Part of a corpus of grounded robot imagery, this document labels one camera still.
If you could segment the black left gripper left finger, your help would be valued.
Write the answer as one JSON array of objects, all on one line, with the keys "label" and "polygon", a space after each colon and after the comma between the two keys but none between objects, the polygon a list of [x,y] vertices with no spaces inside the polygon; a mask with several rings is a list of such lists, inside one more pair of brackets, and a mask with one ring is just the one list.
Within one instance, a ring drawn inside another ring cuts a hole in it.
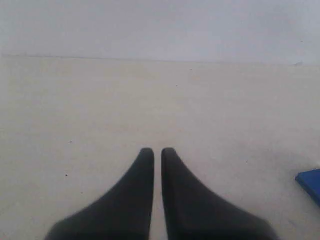
[{"label": "black left gripper left finger", "polygon": [[57,222],[46,239],[149,239],[154,178],[154,152],[151,148],[143,148],[113,188],[88,207]]}]

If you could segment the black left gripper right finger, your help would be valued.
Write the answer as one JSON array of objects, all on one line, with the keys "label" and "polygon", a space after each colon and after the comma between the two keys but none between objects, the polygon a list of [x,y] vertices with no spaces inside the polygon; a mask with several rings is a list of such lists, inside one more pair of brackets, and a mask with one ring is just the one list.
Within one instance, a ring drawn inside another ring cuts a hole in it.
[{"label": "black left gripper right finger", "polygon": [[161,152],[162,198],[170,240],[275,240],[263,219],[207,188],[174,148]]}]

